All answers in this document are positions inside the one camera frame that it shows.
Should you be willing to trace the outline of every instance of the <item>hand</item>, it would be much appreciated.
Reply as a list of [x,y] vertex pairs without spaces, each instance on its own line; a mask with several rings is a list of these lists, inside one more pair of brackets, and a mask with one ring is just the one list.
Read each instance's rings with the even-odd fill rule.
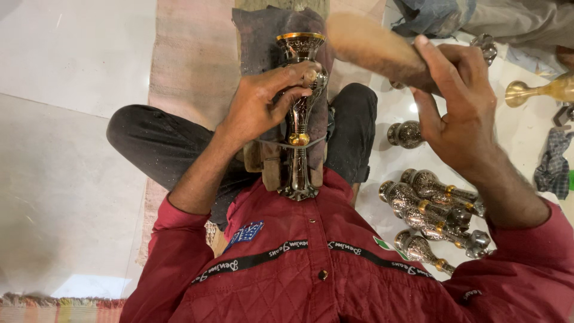
[[447,113],[441,118],[432,95],[411,88],[422,137],[444,163],[472,183],[501,155],[493,132],[497,98],[480,48],[446,44],[437,48],[424,36],[418,36],[414,46],[447,101]]
[[[278,125],[291,104],[300,97],[311,95],[306,89],[309,78],[316,76],[321,65],[304,61],[280,67],[255,76],[244,76],[239,81],[229,114],[219,124],[216,133],[240,149],[247,142]],[[273,104],[273,97],[286,87],[291,87]]]

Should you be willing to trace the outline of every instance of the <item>blue cloth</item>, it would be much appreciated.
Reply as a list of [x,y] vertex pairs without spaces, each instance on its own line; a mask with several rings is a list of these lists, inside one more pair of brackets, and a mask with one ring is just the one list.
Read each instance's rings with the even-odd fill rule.
[[476,0],[393,0],[405,22],[393,27],[403,37],[425,34],[430,38],[448,38],[466,24]]

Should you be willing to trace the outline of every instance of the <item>fingernail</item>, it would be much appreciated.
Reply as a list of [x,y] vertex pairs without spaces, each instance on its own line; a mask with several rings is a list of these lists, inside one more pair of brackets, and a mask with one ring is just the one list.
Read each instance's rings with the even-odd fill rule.
[[427,45],[429,43],[429,39],[423,34],[418,35],[417,38],[418,38],[418,43],[421,45]]

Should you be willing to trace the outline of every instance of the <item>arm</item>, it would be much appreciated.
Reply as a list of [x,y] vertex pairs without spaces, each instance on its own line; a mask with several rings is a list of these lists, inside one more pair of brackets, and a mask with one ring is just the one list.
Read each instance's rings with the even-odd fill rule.
[[[204,225],[231,158],[249,140],[281,122],[293,100],[311,94],[301,86],[319,68],[306,61],[241,79],[229,114],[158,210],[149,258],[121,322],[167,322],[171,317],[197,273],[214,258],[205,243]],[[286,87],[291,88],[272,104]]]
[[472,320],[564,320],[574,299],[572,227],[558,206],[536,195],[495,142],[496,97],[480,50],[435,48],[420,36],[415,47],[447,101],[441,118],[433,97],[412,89],[422,136],[476,186],[498,247],[458,266],[445,288]]

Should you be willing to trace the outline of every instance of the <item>jacket sleeve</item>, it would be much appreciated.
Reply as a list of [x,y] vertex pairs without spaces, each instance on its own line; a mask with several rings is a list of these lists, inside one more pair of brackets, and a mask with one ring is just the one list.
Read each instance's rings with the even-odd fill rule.
[[205,243],[209,216],[176,209],[167,197],[158,210],[149,257],[120,322],[167,322],[197,273],[214,258]]
[[444,287],[477,322],[567,322],[574,301],[574,236],[560,208],[531,229],[490,225],[498,249],[462,263]]

